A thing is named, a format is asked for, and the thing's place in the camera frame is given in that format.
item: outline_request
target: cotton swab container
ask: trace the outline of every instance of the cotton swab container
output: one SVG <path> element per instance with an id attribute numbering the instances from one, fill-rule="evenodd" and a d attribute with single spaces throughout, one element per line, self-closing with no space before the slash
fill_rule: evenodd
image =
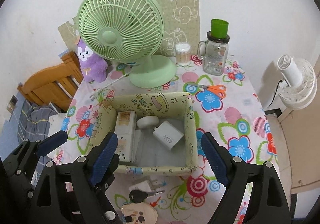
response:
<path id="1" fill-rule="evenodd" d="M 190 63 L 191 58 L 191 46 L 188 43 L 178 43 L 176 44 L 176 60 L 177 64 L 180 66 L 187 66 Z"/>

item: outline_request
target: car key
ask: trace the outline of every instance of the car key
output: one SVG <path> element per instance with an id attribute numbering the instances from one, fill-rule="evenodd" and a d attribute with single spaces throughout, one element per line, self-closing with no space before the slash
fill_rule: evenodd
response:
<path id="1" fill-rule="evenodd" d="M 156 192 L 144 192 L 141 190 L 132 190 L 129 193 L 129 198 L 133 203 L 141 203 L 143 202 L 146 198 L 157 195 L 159 193 L 163 193 L 165 191 L 156 191 Z"/>

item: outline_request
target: blue gripper pad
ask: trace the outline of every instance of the blue gripper pad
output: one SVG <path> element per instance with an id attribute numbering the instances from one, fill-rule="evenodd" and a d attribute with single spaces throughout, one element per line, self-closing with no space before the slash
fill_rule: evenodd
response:
<path id="1" fill-rule="evenodd" d="M 98 159 L 92 167 L 92 175 L 90 183 L 95 186 L 97 183 L 102 181 L 104 174 L 106 173 L 108 166 L 112 160 L 112 157 L 118 146 L 118 137 L 116 134 L 112 134 L 109 142 L 100 153 Z"/>
<path id="2" fill-rule="evenodd" d="M 222 183 L 224 187 L 228 187 L 230 181 L 227 177 L 227 166 L 206 134 L 202 135 L 201 147 L 217 181 Z"/>
<path id="3" fill-rule="evenodd" d="M 36 155 L 46 156 L 48 153 L 65 143 L 67 140 L 68 134 L 63 130 L 60 130 L 38 144 Z"/>

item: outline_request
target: white clip fan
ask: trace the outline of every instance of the white clip fan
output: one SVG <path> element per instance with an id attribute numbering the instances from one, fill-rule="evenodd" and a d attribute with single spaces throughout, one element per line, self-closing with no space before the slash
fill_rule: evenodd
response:
<path id="1" fill-rule="evenodd" d="M 303 109 L 314 99 L 317 91 L 317 79 L 312 65 L 305 59 L 282 55 L 277 62 L 278 69 L 288 86 L 279 96 L 291 109 Z"/>

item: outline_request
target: white wall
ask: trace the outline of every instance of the white wall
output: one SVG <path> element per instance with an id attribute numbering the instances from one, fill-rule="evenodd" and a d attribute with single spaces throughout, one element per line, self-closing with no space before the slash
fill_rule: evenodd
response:
<path id="1" fill-rule="evenodd" d="M 5 0 L 0 9 L 0 117 L 18 82 L 60 62 L 58 54 L 66 46 L 57 27 L 76 15 L 81 2 Z M 313 0 L 200 0 L 200 18 L 201 39 L 212 18 L 230 23 L 229 52 L 238 56 L 262 103 L 280 78 L 273 65 L 280 55 L 315 61 L 320 52 L 315 49 L 320 12 Z"/>
<path id="2" fill-rule="evenodd" d="M 294 213 L 295 219 L 305 218 L 311 211 L 313 205 L 316 203 L 320 195 L 320 188 L 311 191 L 301 192 L 297 195 L 296 211 Z"/>

